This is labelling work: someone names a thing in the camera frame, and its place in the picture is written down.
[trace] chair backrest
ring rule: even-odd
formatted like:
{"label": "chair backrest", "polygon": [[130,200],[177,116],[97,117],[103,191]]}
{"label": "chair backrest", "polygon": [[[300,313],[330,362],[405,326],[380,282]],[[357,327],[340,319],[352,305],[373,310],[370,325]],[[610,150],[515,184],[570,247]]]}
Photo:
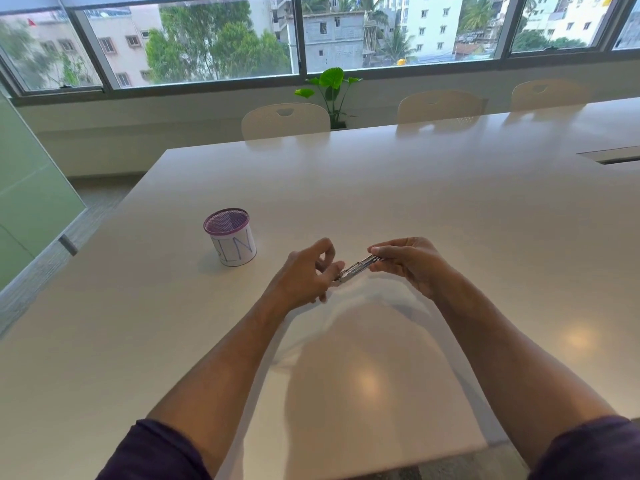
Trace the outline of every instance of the chair backrest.
{"label": "chair backrest", "polygon": [[446,89],[405,97],[398,106],[398,124],[480,116],[483,100],[466,91]]}
{"label": "chair backrest", "polygon": [[242,120],[245,140],[329,131],[329,113],[323,107],[308,102],[262,106],[248,112]]}
{"label": "chair backrest", "polygon": [[523,82],[511,94],[512,111],[532,111],[546,107],[571,106],[591,102],[592,90],[566,79],[538,79]]}

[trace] forearm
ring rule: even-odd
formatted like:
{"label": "forearm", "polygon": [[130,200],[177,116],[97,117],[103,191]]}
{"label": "forearm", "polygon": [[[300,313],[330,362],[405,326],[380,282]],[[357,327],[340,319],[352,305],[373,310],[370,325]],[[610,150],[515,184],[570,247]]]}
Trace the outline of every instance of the forearm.
{"label": "forearm", "polygon": [[186,436],[213,478],[236,434],[260,361],[286,310],[261,298],[148,414]]}
{"label": "forearm", "polygon": [[603,398],[521,333],[462,275],[448,273],[434,302],[530,467],[557,435],[614,414]]}

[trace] purple sleeve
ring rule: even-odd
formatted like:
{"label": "purple sleeve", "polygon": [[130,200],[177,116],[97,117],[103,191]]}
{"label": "purple sleeve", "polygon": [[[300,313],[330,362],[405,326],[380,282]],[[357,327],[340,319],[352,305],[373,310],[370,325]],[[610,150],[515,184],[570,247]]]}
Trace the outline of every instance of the purple sleeve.
{"label": "purple sleeve", "polygon": [[180,433],[150,419],[136,421],[97,480],[211,480],[200,453]]}
{"label": "purple sleeve", "polygon": [[640,429],[620,416],[605,416],[551,442],[529,480],[640,479]]}

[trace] left hand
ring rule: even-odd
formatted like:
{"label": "left hand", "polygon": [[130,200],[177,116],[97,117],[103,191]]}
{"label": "left hand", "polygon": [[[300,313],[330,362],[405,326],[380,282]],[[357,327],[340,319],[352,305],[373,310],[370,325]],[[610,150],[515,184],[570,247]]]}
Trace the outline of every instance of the left hand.
{"label": "left hand", "polygon": [[307,303],[315,303],[316,298],[325,303],[326,291],[344,268],[344,261],[333,262],[334,257],[335,248],[328,237],[307,249],[292,252],[263,297],[274,300],[284,314]]}

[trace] pen holder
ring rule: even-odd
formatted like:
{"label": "pen holder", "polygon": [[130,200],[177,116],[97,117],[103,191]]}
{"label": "pen holder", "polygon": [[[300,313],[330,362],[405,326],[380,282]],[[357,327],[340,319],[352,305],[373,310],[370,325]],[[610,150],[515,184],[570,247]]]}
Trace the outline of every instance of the pen holder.
{"label": "pen holder", "polygon": [[206,218],[204,230],[225,266],[242,266],[255,257],[257,250],[249,229],[249,214],[245,210],[219,210]]}

